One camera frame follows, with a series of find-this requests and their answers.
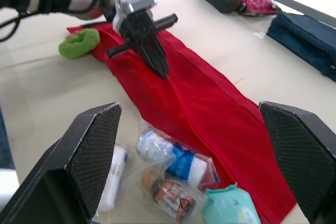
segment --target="table surface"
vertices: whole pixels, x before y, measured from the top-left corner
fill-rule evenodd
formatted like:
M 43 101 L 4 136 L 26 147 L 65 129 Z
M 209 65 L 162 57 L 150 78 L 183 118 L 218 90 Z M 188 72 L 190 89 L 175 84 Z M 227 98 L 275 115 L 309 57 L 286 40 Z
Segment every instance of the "table surface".
M 272 17 L 222 15 L 203 0 L 158 0 L 153 9 L 156 19 L 172 12 L 179 22 L 170 31 L 246 97 L 311 111 L 336 131 L 335 83 L 265 37 Z M 5 19 L 13 12 L 1 15 Z M 91 56 L 67 60 L 59 55 L 65 28 L 80 24 L 83 21 L 62 14 L 31 18 L 0 45 L 0 106 L 20 182 L 74 117 L 89 108 L 120 102 L 117 142 L 131 147 L 139 133 L 139 112 L 107 66 Z M 108 223 L 160 223 L 124 192 L 108 218 Z M 308 222 L 296 207 L 283 223 Z

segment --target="blue bag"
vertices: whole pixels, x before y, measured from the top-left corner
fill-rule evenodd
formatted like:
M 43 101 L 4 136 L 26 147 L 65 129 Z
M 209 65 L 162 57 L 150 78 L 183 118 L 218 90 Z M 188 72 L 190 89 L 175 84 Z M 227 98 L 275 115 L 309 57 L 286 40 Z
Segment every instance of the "blue bag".
M 336 81 L 336 29 L 306 15 L 282 12 L 267 35 Z

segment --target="white bottle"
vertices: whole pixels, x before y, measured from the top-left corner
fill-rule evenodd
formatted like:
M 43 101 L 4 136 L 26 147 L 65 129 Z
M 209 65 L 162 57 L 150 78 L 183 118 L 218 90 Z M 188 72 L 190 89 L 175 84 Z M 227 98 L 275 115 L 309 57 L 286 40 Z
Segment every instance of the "white bottle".
M 157 161 L 174 155 L 174 146 L 149 130 L 139 137 L 138 153 L 150 161 Z M 193 157 L 188 171 L 188 184 L 198 187 L 207 170 L 207 163 L 196 156 Z
M 105 212 L 114 208 L 122 174 L 127 161 L 127 151 L 119 145 L 114 146 L 113 158 L 105 188 L 100 198 L 97 211 Z

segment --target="red mesh cloth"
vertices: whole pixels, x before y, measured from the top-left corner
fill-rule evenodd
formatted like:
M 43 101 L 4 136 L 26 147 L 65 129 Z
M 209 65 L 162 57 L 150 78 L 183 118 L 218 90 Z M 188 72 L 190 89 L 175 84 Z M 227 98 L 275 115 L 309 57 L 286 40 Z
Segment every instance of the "red mesh cloth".
M 132 51 L 109 59 L 106 49 L 123 40 L 111 25 L 94 28 L 101 43 L 93 56 L 108 65 L 142 117 L 210 156 L 221 187 L 237 182 L 249 192 L 262 223 L 280 223 L 296 201 L 277 166 L 258 107 L 166 31 L 159 35 L 170 68 L 163 81 Z M 81 29 L 68 28 L 71 33 Z

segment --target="black cable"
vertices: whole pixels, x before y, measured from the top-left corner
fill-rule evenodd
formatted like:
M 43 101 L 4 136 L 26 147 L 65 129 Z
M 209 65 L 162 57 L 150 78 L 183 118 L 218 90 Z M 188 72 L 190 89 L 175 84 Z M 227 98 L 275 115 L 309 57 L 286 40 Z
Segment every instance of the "black cable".
M 0 29 L 4 28 L 5 26 L 10 25 L 11 23 L 16 23 L 19 20 L 21 21 L 21 19 L 28 18 L 28 17 L 34 16 L 34 15 L 37 15 L 37 14 L 40 14 L 40 12 L 33 12 L 33 13 L 29 13 L 29 14 L 19 14 L 17 17 L 12 18 L 12 19 L 2 23 L 0 25 Z
M 19 25 L 20 25 L 20 22 L 21 22 L 21 19 L 19 19 L 18 21 L 15 22 L 15 26 L 13 27 L 12 31 L 10 31 L 9 34 L 6 35 L 6 37 L 1 38 L 1 39 L 0 39 L 0 43 L 1 43 L 1 42 L 4 42 L 4 41 L 6 41 L 6 40 L 8 40 L 9 38 L 11 38 L 11 36 L 14 35 L 14 33 L 16 32 L 17 28 L 18 28 Z
M 16 30 L 19 28 L 19 25 L 20 25 L 20 22 L 21 22 L 22 19 L 34 16 L 34 15 L 37 15 L 37 14 L 40 14 L 40 12 L 33 12 L 33 13 L 29 13 L 29 14 L 28 13 L 19 13 L 19 15 L 16 18 L 12 18 L 12 19 L 2 23 L 0 25 L 0 29 L 2 29 L 5 26 L 10 25 L 11 23 L 15 23 L 15 25 L 14 25 L 13 29 L 4 38 L 0 39 L 0 43 L 10 39 L 14 35 Z

